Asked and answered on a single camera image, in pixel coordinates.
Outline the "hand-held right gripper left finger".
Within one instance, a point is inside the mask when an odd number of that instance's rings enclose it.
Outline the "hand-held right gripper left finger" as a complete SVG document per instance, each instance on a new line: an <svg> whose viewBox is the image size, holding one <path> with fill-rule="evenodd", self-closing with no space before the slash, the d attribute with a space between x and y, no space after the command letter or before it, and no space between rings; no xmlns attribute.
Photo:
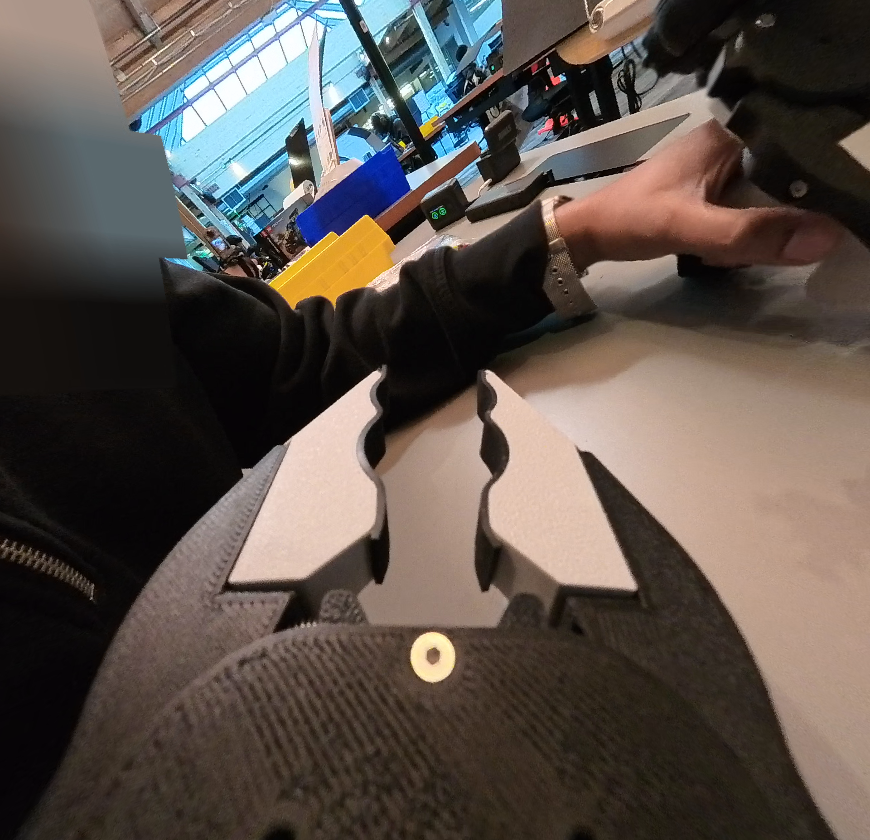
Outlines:
<svg viewBox="0 0 870 840"><path fill-rule="evenodd" d="M389 565L386 368L295 433L228 577L238 591L288 588L308 606L333 589L357 595Z"/></svg>

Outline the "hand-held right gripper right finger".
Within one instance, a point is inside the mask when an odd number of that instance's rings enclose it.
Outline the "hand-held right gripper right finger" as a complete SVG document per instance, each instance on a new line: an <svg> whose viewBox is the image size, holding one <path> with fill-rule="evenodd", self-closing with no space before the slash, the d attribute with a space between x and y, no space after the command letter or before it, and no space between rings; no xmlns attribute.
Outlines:
<svg viewBox="0 0 870 840"><path fill-rule="evenodd" d="M637 582L573 442L490 370L478 374L477 411L491 473L475 537L480 589L532 595L548 613L576 595L635 598Z"/></svg>

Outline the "yellow storage bin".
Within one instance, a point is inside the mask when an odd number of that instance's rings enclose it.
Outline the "yellow storage bin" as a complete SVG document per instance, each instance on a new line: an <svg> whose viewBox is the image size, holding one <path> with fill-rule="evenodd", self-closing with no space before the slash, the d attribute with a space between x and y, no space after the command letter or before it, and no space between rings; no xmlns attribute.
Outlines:
<svg viewBox="0 0 870 840"><path fill-rule="evenodd" d="M369 216L345 233L328 233L288 265L269 286L290 306L313 296L330 302L349 290L366 287L392 267L394 244Z"/></svg>

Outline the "clear bag of bricks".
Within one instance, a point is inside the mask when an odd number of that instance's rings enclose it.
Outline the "clear bag of bricks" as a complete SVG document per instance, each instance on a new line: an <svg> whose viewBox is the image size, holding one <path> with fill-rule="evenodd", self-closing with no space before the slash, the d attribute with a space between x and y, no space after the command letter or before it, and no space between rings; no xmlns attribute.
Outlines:
<svg viewBox="0 0 870 840"><path fill-rule="evenodd" d="M405 265L417 261L424 255L440 248L461 250L467 247L468 244L468 242L450 235L433 236L423 245L410 252L406 257L400 258L393 266L379 274L368 287L376 291L385 291L397 284L400 272Z"/></svg>

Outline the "person's left forearm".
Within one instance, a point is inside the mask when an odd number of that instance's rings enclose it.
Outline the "person's left forearm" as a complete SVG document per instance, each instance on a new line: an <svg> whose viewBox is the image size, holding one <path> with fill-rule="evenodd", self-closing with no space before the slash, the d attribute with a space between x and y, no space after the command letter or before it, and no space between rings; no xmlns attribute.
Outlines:
<svg viewBox="0 0 870 840"><path fill-rule="evenodd" d="M406 262L383 291L291 308L259 280L163 263L172 338L204 389L237 464L326 410L387 367L388 417L403 421L470 384L506 340L553 312L543 283L540 203L468 247Z"/></svg>

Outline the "person's left hand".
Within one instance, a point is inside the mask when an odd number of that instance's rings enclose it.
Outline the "person's left hand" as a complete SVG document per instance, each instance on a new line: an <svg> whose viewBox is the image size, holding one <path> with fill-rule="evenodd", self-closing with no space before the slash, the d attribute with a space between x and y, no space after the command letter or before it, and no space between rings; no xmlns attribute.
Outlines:
<svg viewBox="0 0 870 840"><path fill-rule="evenodd" d="M743 151L711 119L615 183L561 204L554 218L575 267L669 254L722 268L804 266L826 258L844 234L832 219L790 206L723 204Z"/></svg>

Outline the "person's black clothing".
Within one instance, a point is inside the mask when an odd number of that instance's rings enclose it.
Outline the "person's black clothing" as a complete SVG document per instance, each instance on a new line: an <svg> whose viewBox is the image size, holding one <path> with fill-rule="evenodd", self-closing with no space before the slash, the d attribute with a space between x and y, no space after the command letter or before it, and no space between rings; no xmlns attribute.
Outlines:
<svg viewBox="0 0 870 840"><path fill-rule="evenodd" d="M162 260L168 387L2 396L2 838L187 530L322 404L334 310Z"/></svg>

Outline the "silver mesh wristwatch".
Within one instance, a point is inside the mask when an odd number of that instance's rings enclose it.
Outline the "silver mesh wristwatch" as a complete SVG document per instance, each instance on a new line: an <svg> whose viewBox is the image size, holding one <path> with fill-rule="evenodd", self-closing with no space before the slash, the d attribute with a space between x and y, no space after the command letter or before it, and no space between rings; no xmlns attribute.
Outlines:
<svg viewBox="0 0 870 840"><path fill-rule="evenodd" d="M557 221L557 210L570 202L556 195L541 203L541 218L546 233L547 262L542 289L554 312L563 320L579 320L593 316L598 308L585 289L583 278L587 269L578 271Z"/></svg>

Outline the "dark grey screen panel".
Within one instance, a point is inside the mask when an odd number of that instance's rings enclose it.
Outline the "dark grey screen panel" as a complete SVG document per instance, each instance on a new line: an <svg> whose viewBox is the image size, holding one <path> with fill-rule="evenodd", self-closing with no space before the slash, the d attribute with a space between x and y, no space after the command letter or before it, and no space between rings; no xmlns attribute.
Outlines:
<svg viewBox="0 0 870 840"><path fill-rule="evenodd" d="M540 60L585 27L589 10L602 0L502 0L504 73Z"/></svg>

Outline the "black power bank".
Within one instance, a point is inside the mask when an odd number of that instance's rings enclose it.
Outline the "black power bank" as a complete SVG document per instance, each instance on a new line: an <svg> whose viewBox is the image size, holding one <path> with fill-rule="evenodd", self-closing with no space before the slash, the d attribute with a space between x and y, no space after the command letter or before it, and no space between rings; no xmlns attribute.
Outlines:
<svg viewBox="0 0 870 840"><path fill-rule="evenodd" d="M551 170L534 172L509 184L487 188L465 209L470 222L522 210L554 184Z"/></svg>

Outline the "blue storage bin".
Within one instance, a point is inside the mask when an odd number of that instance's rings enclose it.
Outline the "blue storage bin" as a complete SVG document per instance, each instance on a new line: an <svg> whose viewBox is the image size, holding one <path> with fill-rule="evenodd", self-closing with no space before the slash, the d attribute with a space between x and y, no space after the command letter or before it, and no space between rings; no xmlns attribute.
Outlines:
<svg viewBox="0 0 870 840"><path fill-rule="evenodd" d="M395 150L386 147L319 193L297 216L304 242L313 247L330 233L342 235L364 216L376 218L410 192Z"/></svg>

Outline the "black charger cube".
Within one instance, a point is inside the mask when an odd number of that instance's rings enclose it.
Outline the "black charger cube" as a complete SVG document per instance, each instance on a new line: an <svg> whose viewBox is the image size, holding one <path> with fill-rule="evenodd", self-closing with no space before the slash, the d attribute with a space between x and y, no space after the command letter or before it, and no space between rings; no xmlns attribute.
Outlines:
<svg viewBox="0 0 870 840"><path fill-rule="evenodd" d="M451 178L426 193L419 207L432 230L440 232L462 220L469 204L459 179Z"/></svg>

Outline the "grey table with brown edge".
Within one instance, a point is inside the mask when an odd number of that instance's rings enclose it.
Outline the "grey table with brown edge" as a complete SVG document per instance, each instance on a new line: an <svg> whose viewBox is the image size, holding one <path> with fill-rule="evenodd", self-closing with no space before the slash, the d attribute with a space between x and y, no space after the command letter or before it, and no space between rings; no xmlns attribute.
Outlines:
<svg viewBox="0 0 870 840"><path fill-rule="evenodd" d="M378 215L374 222L384 232L389 233L409 215L413 216L419 211L419 205L427 193L444 182L457 177L463 170L472 165L480 154L479 143L472 142L461 149L452 151L446 157L412 172L407 176L411 187L410 191Z"/></svg>

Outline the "white curved board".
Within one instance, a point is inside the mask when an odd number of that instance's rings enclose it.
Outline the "white curved board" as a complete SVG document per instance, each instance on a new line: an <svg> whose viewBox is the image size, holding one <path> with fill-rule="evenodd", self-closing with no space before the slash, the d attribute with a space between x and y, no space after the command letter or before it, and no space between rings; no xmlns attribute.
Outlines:
<svg viewBox="0 0 870 840"><path fill-rule="evenodd" d="M323 96L324 34L315 23L308 46L309 106L315 144L319 153L322 175L326 177L338 168L340 158L332 115L324 105Z"/></svg>

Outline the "black steel column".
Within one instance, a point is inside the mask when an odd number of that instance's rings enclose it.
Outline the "black steel column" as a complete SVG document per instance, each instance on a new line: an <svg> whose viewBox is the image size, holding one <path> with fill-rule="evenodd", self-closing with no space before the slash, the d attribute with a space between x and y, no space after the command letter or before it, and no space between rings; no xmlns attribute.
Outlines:
<svg viewBox="0 0 870 840"><path fill-rule="evenodd" d="M370 66L377 78L383 84L386 96L392 101L395 111L414 145L416 154L424 164L434 163L437 160L436 151L432 149L429 141L419 129L411 111L401 97L395 77L391 72L378 44L372 35L368 24L365 22L355 0L339 0L345 17L347 18L354 34L360 42L364 52L368 56Z"/></svg>

